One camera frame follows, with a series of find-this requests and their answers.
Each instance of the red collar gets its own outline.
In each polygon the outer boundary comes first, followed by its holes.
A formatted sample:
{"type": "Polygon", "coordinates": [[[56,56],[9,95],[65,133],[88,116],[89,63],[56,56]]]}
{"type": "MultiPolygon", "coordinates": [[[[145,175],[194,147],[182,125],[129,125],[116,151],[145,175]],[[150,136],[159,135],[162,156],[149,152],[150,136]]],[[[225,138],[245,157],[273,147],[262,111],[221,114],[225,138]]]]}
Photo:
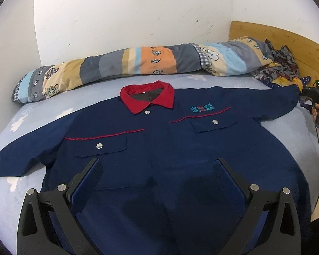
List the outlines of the red collar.
{"type": "Polygon", "coordinates": [[[142,85],[128,85],[121,89],[120,97],[125,105],[130,109],[133,114],[140,113],[140,111],[147,108],[149,104],[157,104],[167,108],[174,107],[174,93],[175,90],[169,83],[162,81],[156,81],[154,83],[142,84],[142,85]],[[152,102],[137,101],[130,95],[140,94],[151,90],[162,88],[161,94],[152,102]]]}

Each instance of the pocket flap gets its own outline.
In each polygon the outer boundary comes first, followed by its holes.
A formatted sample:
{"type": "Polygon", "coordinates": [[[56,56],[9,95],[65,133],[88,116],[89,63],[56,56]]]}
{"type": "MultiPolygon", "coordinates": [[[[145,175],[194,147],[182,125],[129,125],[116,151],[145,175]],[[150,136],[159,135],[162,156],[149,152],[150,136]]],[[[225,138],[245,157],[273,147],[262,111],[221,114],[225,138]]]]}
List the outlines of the pocket flap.
{"type": "Polygon", "coordinates": [[[120,152],[127,148],[125,133],[98,139],[71,140],[71,142],[71,149],[77,157],[120,152]]]}
{"type": "Polygon", "coordinates": [[[228,109],[225,112],[209,116],[201,116],[191,119],[191,123],[196,131],[206,132],[215,129],[227,128],[237,123],[239,116],[234,109],[228,109]]]}

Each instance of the red piping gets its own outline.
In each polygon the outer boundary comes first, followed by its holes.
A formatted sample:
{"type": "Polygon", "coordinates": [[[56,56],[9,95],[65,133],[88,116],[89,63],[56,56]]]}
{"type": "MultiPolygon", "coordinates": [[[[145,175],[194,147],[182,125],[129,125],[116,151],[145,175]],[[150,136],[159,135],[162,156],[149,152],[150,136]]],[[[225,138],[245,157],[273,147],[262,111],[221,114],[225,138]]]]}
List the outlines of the red piping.
{"type": "Polygon", "coordinates": [[[213,115],[216,115],[216,114],[220,114],[220,113],[222,113],[222,112],[225,112],[225,111],[227,111],[228,109],[231,109],[232,107],[230,106],[230,107],[227,107],[226,109],[223,109],[222,111],[219,111],[219,112],[216,112],[216,113],[211,113],[211,114],[205,114],[205,115],[200,115],[200,116],[186,116],[186,117],[184,117],[184,118],[182,118],[182,119],[179,119],[178,121],[172,121],[172,122],[169,122],[169,123],[178,123],[178,122],[180,122],[180,121],[183,121],[184,119],[186,119],[186,118],[201,118],[201,117],[206,117],[206,116],[213,116],[213,115]]]}
{"type": "Polygon", "coordinates": [[[144,131],[144,130],[145,130],[145,128],[138,129],[138,130],[133,130],[133,131],[124,131],[124,132],[110,134],[110,135],[102,135],[102,136],[97,136],[97,137],[92,137],[92,138],[69,138],[69,137],[65,137],[65,140],[94,140],[94,139],[112,137],[112,136],[117,136],[117,135],[121,135],[121,134],[124,134],[124,133],[133,133],[133,132],[139,132],[139,131],[144,131]]]}

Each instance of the silver screw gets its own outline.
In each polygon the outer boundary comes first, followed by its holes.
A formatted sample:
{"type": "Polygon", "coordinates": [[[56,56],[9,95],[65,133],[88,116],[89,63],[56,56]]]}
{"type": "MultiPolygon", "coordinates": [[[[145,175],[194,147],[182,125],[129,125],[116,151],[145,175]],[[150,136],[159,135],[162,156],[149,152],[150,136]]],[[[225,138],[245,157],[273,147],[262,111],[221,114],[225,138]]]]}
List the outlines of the silver screw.
{"type": "Polygon", "coordinates": [[[253,191],[258,191],[258,190],[259,190],[259,186],[256,185],[256,184],[250,185],[250,188],[251,188],[253,191]]]}
{"type": "Polygon", "coordinates": [[[27,190],[27,194],[29,196],[32,195],[33,193],[34,193],[34,189],[33,188],[27,190]]]}
{"type": "Polygon", "coordinates": [[[285,194],[289,194],[290,193],[290,190],[288,188],[283,188],[282,191],[285,193],[285,194]]]}
{"type": "Polygon", "coordinates": [[[66,185],[65,184],[60,184],[58,187],[57,187],[58,191],[59,192],[62,192],[63,190],[66,189],[66,185]]]}

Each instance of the crumpled clothing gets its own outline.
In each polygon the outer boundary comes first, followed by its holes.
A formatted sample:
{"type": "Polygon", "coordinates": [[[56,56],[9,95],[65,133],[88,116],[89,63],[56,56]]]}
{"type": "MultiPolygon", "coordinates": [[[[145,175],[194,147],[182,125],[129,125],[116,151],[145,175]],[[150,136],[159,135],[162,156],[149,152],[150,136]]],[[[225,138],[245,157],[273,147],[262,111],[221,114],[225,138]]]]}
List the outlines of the crumpled clothing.
{"type": "Polygon", "coordinates": [[[274,62],[250,74],[270,88],[296,84],[302,91],[302,87],[310,82],[311,77],[300,77],[299,67],[291,50],[286,45],[282,46],[280,50],[275,50],[268,39],[266,39],[266,44],[272,52],[274,62]]]}

